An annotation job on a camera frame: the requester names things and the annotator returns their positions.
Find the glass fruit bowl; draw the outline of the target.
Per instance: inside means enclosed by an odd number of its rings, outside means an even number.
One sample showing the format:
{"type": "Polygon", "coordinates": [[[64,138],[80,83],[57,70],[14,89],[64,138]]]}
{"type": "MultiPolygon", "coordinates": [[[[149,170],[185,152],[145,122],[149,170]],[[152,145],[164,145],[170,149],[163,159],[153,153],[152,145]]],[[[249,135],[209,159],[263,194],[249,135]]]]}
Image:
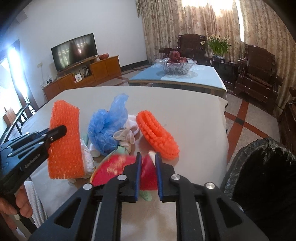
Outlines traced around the glass fruit bowl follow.
{"type": "Polygon", "coordinates": [[[186,75],[197,64],[196,60],[190,58],[187,58],[187,62],[180,63],[168,63],[169,60],[170,58],[155,60],[156,65],[161,66],[168,75],[186,75]]]}

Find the white box on cabinet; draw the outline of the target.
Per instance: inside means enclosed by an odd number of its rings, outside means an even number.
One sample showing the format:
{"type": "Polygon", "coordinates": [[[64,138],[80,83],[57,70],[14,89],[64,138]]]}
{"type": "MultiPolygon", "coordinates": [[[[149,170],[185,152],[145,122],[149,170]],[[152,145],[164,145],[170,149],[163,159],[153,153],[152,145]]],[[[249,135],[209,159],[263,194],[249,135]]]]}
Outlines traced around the white box on cabinet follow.
{"type": "Polygon", "coordinates": [[[82,76],[81,76],[80,73],[78,73],[78,74],[75,75],[75,82],[80,82],[82,80],[83,80],[83,78],[82,78],[82,76]]]}

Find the white tissue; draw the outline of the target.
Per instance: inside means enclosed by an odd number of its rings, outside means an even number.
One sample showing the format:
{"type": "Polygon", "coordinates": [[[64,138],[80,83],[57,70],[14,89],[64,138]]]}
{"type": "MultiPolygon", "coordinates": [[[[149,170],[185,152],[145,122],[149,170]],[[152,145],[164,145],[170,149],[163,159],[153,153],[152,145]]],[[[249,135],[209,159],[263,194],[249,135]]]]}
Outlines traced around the white tissue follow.
{"type": "Polygon", "coordinates": [[[128,129],[132,131],[132,134],[135,136],[139,132],[139,127],[136,121],[136,115],[129,114],[127,117],[127,121],[123,125],[124,129],[128,129]]]}

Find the orange foam net sheet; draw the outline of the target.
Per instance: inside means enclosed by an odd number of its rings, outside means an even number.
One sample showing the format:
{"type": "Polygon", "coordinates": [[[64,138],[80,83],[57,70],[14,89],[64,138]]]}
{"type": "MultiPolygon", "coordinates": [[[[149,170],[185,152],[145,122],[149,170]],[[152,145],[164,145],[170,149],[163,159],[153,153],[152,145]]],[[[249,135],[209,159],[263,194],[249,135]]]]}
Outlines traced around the orange foam net sheet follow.
{"type": "Polygon", "coordinates": [[[76,179],[84,176],[79,133],[79,108],[64,101],[54,102],[50,130],[64,125],[66,135],[54,141],[49,149],[48,172],[51,179],[76,179]]]}

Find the blue plastic bag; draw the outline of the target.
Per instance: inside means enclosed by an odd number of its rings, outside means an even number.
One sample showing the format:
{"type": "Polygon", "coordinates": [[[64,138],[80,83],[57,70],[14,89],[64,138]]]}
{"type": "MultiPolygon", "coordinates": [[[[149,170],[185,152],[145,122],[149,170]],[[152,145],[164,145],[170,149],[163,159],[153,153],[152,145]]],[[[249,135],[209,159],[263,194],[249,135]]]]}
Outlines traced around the blue plastic bag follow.
{"type": "Polygon", "coordinates": [[[99,109],[90,119],[89,140],[103,156],[107,156],[118,146],[118,141],[114,139],[113,134],[127,121],[128,112],[125,107],[127,100],[128,95],[125,93],[116,96],[109,110],[99,109]]]}

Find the black metal chair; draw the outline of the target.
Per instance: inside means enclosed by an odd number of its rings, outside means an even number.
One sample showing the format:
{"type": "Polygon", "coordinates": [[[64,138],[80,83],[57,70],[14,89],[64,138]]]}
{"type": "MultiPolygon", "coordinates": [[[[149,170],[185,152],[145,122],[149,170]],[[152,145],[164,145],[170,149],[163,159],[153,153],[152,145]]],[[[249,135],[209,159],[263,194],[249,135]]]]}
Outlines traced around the black metal chair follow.
{"type": "Polygon", "coordinates": [[[26,105],[18,111],[16,117],[13,118],[11,125],[8,126],[4,131],[3,135],[1,136],[1,144],[6,143],[10,138],[21,136],[23,125],[35,113],[36,111],[32,107],[31,102],[27,102],[26,105]]]}

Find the orange foam net sleeve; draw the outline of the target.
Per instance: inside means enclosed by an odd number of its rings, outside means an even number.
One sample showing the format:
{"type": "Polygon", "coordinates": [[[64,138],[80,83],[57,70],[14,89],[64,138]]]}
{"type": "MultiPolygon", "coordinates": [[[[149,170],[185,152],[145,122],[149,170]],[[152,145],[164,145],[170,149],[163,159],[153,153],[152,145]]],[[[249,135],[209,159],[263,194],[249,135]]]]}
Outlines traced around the orange foam net sleeve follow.
{"type": "Polygon", "coordinates": [[[179,146],[174,137],[150,111],[140,111],[136,116],[136,122],[144,138],[162,158],[173,160],[179,156],[179,146]]]}

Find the wooden TV cabinet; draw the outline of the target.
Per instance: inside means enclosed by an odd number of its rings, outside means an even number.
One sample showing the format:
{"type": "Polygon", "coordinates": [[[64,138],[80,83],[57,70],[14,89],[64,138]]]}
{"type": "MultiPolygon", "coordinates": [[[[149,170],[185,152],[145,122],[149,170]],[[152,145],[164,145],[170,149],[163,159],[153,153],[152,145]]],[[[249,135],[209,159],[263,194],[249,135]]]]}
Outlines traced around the wooden TV cabinet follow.
{"type": "Polygon", "coordinates": [[[59,71],[57,79],[43,88],[48,101],[61,92],[74,88],[94,87],[108,80],[121,76],[119,56],[111,56],[105,60],[91,57],[59,71]],[[75,75],[80,73],[83,80],[75,82],[75,75]]]}

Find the blue coffee table cloth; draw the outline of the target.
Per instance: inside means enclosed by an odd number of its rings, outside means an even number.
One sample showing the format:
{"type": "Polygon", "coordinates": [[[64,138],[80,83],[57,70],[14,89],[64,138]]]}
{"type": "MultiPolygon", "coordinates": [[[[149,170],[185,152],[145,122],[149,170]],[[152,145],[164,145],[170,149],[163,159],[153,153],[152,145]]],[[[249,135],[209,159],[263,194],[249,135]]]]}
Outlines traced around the blue coffee table cloth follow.
{"type": "Polygon", "coordinates": [[[200,86],[227,92],[226,86],[214,67],[198,64],[195,64],[185,75],[166,74],[160,64],[154,64],[129,79],[130,83],[140,83],[144,81],[200,86]]]}

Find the green potted plant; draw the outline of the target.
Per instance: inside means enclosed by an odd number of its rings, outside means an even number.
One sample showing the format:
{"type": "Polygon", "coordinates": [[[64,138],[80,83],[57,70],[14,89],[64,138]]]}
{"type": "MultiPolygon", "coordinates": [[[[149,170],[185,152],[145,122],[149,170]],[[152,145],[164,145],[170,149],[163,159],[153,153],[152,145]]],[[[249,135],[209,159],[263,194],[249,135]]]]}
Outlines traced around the green potted plant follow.
{"type": "Polygon", "coordinates": [[[208,38],[208,46],[215,56],[223,57],[225,54],[229,53],[229,48],[231,46],[229,41],[229,38],[211,35],[208,38]]]}

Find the floral beige curtains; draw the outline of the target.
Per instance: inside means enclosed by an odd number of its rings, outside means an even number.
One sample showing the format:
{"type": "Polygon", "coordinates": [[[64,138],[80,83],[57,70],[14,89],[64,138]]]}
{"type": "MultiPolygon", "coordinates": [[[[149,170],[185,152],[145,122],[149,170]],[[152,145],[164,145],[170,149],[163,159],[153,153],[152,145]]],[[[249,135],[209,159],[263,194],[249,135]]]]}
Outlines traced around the floral beige curtains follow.
{"type": "Polygon", "coordinates": [[[283,79],[276,104],[284,108],[295,85],[295,40],[278,14],[264,1],[137,1],[147,58],[160,58],[159,48],[176,47],[182,34],[229,39],[228,57],[242,56],[243,44],[267,49],[276,57],[283,79]]]}

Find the black trash bin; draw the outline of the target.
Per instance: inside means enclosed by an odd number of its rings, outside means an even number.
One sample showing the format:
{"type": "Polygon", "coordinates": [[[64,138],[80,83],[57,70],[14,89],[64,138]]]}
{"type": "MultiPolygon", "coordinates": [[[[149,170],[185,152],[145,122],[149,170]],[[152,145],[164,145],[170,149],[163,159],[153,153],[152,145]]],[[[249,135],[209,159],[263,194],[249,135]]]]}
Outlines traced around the black trash bin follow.
{"type": "Polygon", "coordinates": [[[221,190],[269,240],[295,240],[295,155],[272,138],[239,150],[221,190]]]}

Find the white plastic bag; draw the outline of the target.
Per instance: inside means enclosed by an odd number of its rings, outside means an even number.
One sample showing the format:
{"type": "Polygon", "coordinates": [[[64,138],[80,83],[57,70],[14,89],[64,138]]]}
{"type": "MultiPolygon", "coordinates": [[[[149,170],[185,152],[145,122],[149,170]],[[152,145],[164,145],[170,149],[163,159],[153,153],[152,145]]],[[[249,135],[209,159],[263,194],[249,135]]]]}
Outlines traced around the white plastic bag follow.
{"type": "Polygon", "coordinates": [[[82,152],[82,160],[84,165],[84,176],[80,177],[80,179],[88,179],[91,177],[93,172],[95,171],[95,164],[93,157],[90,153],[90,150],[86,146],[86,144],[83,142],[83,140],[80,140],[81,144],[81,152],[82,152]]]}

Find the red apples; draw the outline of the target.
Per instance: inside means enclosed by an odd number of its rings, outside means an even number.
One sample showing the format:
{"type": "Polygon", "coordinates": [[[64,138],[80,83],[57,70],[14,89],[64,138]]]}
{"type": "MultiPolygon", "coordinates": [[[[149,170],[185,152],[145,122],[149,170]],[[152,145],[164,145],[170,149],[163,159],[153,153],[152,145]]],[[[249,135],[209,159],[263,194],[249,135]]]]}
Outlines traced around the red apples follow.
{"type": "Polygon", "coordinates": [[[174,50],[174,51],[170,51],[169,59],[168,59],[167,63],[170,63],[170,64],[187,63],[187,58],[182,57],[178,51],[174,50]]]}

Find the dark wooden sofa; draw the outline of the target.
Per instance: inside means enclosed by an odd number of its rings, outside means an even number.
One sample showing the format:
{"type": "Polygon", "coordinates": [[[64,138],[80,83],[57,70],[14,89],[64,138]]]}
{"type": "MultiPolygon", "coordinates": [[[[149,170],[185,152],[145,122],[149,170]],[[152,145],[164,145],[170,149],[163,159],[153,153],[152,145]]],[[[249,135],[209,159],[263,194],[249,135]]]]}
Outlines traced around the dark wooden sofa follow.
{"type": "Polygon", "coordinates": [[[278,119],[280,140],[295,155],[296,148],[296,117],[295,117],[295,86],[290,88],[290,95],[294,98],[285,104],[278,119]]]}

